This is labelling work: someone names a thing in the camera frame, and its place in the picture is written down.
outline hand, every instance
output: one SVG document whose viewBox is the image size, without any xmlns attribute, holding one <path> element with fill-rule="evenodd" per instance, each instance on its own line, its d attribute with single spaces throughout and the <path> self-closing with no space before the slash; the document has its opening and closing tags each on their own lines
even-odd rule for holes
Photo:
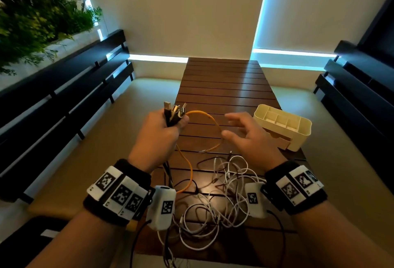
<svg viewBox="0 0 394 268">
<path fill-rule="evenodd" d="M 223 138 L 234 143 L 249 164 L 269 171 L 287 161 L 275 146 L 272 136 L 249 113 L 228 113 L 224 116 L 232 126 L 240 127 L 246 134 L 241 138 L 229 130 L 222 131 Z"/>
<path fill-rule="evenodd" d="M 142 171 L 151 173 L 157 166 L 168 160 L 175 149 L 179 133 L 188 124 L 184 116 L 175 126 L 167 127 L 164 109 L 150 112 L 137 136 L 128 161 Z"/>
</svg>

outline wooden table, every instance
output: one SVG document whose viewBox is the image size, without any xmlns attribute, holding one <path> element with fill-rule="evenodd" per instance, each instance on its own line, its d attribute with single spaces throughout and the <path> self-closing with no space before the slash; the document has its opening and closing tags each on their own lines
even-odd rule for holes
<svg viewBox="0 0 394 268">
<path fill-rule="evenodd" d="M 176 104 L 187 103 L 186 110 L 202 110 L 211 114 L 223 129 L 238 132 L 237 128 L 229 126 L 224 117 L 228 112 L 246 111 L 254 114 L 259 104 L 267 104 L 280 109 L 279 103 L 272 92 L 257 61 L 245 61 L 235 59 L 202 59 L 189 58 L 183 75 Z M 198 187 L 209 184 L 213 174 L 213 160 L 201 163 L 197 162 L 214 156 L 227 156 L 239 154 L 235 146 L 224 142 L 212 153 L 199 154 L 206 148 L 210 148 L 220 142 L 220 132 L 214 123 L 206 116 L 192 115 L 190 123 L 181 133 L 178 145 L 185 156 L 192 163 L 194 177 Z M 293 159 L 301 165 L 308 167 L 308 163 L 301 150 L 297 152 L 282 151 L 288 159 Z M 189 179 L 190 171 L 187 163 L 175 151 L 170 157 L 170 167 L 174 184 Z M 263 175 L 263 171 L 251 167 L 257 174 Z M 152 176 L 152 186 L 164 184 L 164 171 L 158 168 Z M 180 184 L 181 189 L 187 184 Z M 216 190 L 216 185 L 210 184 L 200 189 L 203 194 Z M 185 209 L 199 202 L 195 195 L 193 184 L 187 192 L 179 194 L 176 201 L 175 216 L 179 219 Z M 225 206 L 224 195 L 214 197 L 213 202 L 218 209 Z M 307 251 L 296 233 L 290 217 L 286 212 L 279 212 L 272 206 L 271 210 L 279 217 L 286 236 L 286 256 L 283 267 L 311 267 Z M 189 211 L 186 221 L 191 227 L 198 227 L 199 222 L 205 220 L 205 211 Z M 174 228 L 170 236 L 176 235 Z M 188 240 L 194 247 L 205 246 L 211 238 L 206 240 Z M 273 216 L 266 219 L 249 217 L 240 228 L 224 229 L 219 232 L 215 243 L 204 251 L 193 251 L 186 248 L 179 240 L 170 240 L 170 248 L 175 257 L 186 259 L 198 259 L 251 266 L 276 267 L 278 265 L 283 246 L 282 233 L 278 222 Z M 163 249 L 157 233 L 150 228 L 145 228 L 140 235 L 136 252 L 149 255 L 162 255 Z"/>
</svg>

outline wristband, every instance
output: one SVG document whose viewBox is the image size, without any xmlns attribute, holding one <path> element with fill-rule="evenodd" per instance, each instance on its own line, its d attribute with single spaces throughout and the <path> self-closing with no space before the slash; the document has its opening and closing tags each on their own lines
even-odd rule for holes
<svg viewBox="0 0 394 268">
<path fill-rule="evenodd" d="M 141 219 L 155 192 L 151 176 L 120 159 L 88 189 L 84 207 L 111 224 L 126 226 Z"/>
<path fill-rule="evenodd" d="M 267 184 L 260 191 L 278 208 L 289 215 L 308 210 L 327 199 L 323 184 L 305 166 L 286 161 L 266 172 Z"/>
</svg>

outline cream plastic organizer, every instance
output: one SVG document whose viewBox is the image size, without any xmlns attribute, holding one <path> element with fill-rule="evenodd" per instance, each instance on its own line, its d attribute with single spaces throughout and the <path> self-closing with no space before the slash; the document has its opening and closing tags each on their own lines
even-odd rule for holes
<svg viewBox="0 0 394 268">
<path fill-rule="evenodd" d="M 260 104 L 254 112 L 253 118 L 265 129 L 287 137 L 287 149 L 298 151 L 302 144 L 310 136 L 312 122 L 302 116 L 294 115 L 271 106 Z"/>
</svg>

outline green plant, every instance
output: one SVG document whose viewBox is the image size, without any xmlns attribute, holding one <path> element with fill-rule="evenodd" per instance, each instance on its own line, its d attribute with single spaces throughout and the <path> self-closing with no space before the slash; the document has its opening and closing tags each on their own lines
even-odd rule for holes
<svg viewBox="0 0 394 268">
<path fill-rule="evenodd" d="M 4 67 L 19 61 L 53 61 L 57 51 L 47 46 L 91 31 L 101 15 L 100 7 L 86 7 L 85 1 L 0 0 L 0 74 L 15 75 Z"/>
</svg>

